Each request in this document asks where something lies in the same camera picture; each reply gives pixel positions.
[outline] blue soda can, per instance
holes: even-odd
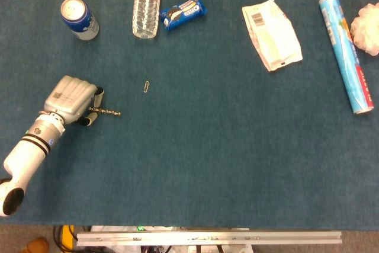
[[[87,41],[99,33],[99,24],[83,0],[63,1],[60,13],[77,38]]]
[[[341,3],[339,0],[320,0],[319,4],[353,112],[369,112],[374,108],[374,103],[356,55]]]

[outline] blue snack package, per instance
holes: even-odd
[[[169,31],[206,13],[207,9],[201,0],[188,0],[183,4],[162,10],[160,20]]]

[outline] robotic hand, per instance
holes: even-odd
[[[82,115],[91,99],[94,107],[99,107],[103,94],[101,87],[78,78],[66,75],[59,81],[47,98],[44,111],[4,161],[12,179],[0,180],[0,216],[9,216],[18,209],[29,180],[65,131],[64,125],[92,124],[97,113]]]

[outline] blue table surface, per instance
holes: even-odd
[[[379,116],[352,114],[319,0],[275,0],[304,59],[273,73],[241,10],[266,0],[204,0],[205,17],[153,40],[131,32],[134,0],[84,0],[89,42],[62,1],[0,0],[0,157],[66,74],[122,117],[67,126],[0,223],[379,229]],[[376,2],[341,0],[348,23]],[[379,104],[378,59],[358,57]]]

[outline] water bottle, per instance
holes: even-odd
[[[134,0],[133,34],[139,38],[154,38],[158,30],[160,0]]]

